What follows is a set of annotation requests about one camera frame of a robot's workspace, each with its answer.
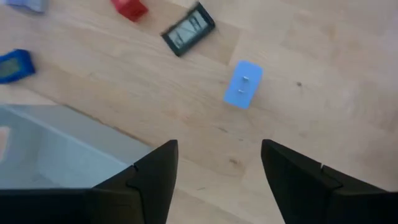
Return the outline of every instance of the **gray bin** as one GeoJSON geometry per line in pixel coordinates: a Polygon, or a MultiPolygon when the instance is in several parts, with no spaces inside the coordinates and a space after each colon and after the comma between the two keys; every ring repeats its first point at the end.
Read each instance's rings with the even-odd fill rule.
{"type": "Polygon", "coordinates": [[[59,105],[1,105],[0,127],[0,189],[91,188],[152,150],[59,105]]]}

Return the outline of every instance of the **red object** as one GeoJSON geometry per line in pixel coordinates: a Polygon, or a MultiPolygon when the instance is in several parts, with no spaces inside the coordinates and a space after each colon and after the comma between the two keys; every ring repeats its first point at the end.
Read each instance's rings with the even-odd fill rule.
{"type": "Polygon", "coordinates": [[[139,0],[111,0],[116,10],[129,20],[136,22],[148,9],[139,0]]]}

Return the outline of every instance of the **blue block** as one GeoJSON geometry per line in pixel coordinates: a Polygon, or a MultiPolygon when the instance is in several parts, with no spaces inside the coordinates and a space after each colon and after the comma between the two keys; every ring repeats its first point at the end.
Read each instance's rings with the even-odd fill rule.
{"type": "Polygon", "coordinates": [[[11,83],[35,73],[30,53],[17,49],[0,56],[0,84],[11,83]]]}
{"type": "Polygon", "coordinates": [[[47,0],[4,0],[11,6],[25,6],[35,12],[45,12],[47,8],[47,0]]]}
{"type": "Polygon", "coordinates": [[[248,109],[262,78],[262,68],[255,63],[239,61],[235,68],[224,101],[248,109]]]}

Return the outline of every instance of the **floor plank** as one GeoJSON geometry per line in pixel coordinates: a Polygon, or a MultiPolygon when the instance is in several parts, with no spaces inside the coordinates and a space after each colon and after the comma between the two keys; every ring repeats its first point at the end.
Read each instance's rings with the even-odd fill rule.
{"type": "Polygon", "coordinates": [[[397,1],[202,0],[217,30],[182,58],[160,33],[194,1],[142,2],[137,24],[108,0],[0,6],[0,52],[31,50],[39,71],[0,86],[1,102],[66,104],[154,147],[178,139],[169,223],[283,223],[266,138],[398,190],[397,1]],[[248,110],[223,102],[239,60],[265,70],[248,110]]]}

